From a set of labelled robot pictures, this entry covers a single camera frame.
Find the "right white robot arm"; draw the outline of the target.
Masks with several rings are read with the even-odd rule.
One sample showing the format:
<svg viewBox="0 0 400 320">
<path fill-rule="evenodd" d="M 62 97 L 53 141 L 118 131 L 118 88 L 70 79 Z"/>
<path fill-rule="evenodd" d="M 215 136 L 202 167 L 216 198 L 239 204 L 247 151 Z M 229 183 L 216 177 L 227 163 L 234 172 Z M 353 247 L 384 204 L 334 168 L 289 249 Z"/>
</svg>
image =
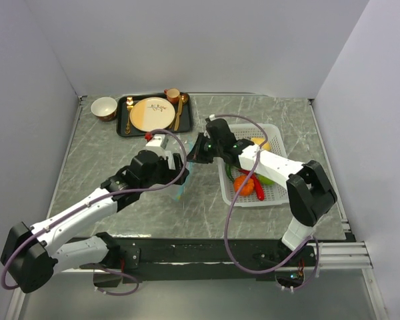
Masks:
<svg viewBox="0 0 400 320">
<path fill-rule="evenodd" d="M 187 156 L 192 163 L 212 163 L 220 158 L 238 169 L 262 175 L 287 190 L 292 220 L 278 250 L 279 260 L 294 265 L 302 256 L 299 245 L 337 202 L 337 194 L 322 165 L 292 161 L 270 151 L 260 150 L 254 142 L 237 139 L 226 120 L 207 120 L 206 132 L 200 133 Z"/>
</svg>

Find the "orange toy pumpkin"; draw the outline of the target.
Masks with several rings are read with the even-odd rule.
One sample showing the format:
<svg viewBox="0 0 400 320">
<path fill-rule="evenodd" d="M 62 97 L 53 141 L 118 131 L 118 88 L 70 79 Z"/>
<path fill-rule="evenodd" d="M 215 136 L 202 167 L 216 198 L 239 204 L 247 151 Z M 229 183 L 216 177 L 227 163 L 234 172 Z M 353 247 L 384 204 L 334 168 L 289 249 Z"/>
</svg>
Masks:
<svg viewBox="0 0 400 320">
<path fill-rule="evenodd" d="M 242 184 L 246 180 L 246 177 L 246 175 L 241 175 L 235 178 L 233 182 L 234 191 L 239 191 L 239 195 L 242 197 L 250 196 L 255 191 L 255 183 L 252 178 L 249 178 L 246 184 L 242 187 Z"/>
</svg>

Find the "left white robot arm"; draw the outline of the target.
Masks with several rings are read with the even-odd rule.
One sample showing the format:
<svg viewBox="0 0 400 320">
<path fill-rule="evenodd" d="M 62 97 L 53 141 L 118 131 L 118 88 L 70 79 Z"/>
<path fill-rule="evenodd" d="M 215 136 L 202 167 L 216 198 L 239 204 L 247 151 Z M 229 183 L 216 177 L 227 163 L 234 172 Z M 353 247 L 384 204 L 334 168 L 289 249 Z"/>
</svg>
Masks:
<svg viewBox="0 0 400 320">
<path fill-rule="evenodd" d="M 31 293 L 68 269 L 92 264 L 108 271 L 114 265 L 120 266 L 123 253 L 110 234 L 70 240 L 84 227 L 132 205 L 142 193 L 184 184 L 188 174 L 186 152 L 160 155 L 142 150 L 130 165 L 72 207 L 32 226 L 23 222 L 14 225 L 0 258 L 2 288 Z"/>
</svg>

